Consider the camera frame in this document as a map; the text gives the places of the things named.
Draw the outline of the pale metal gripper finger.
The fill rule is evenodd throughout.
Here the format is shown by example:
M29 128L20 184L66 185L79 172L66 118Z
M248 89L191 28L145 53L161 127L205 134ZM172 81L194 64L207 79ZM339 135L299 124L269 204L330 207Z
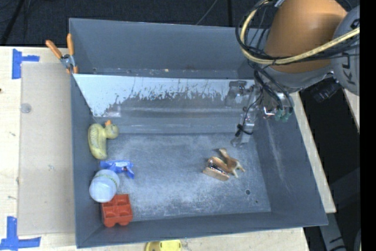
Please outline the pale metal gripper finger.
M241 134L252 135L254 129L254 121L244 120L241 123L237 124L236 136Z
M239 132L239 133L235 134L235 136L231 140L230 144L233 147L241 148L241 147L245 146L246 144L248 144L249 140L250 140L249 134L246 134L244 132Z

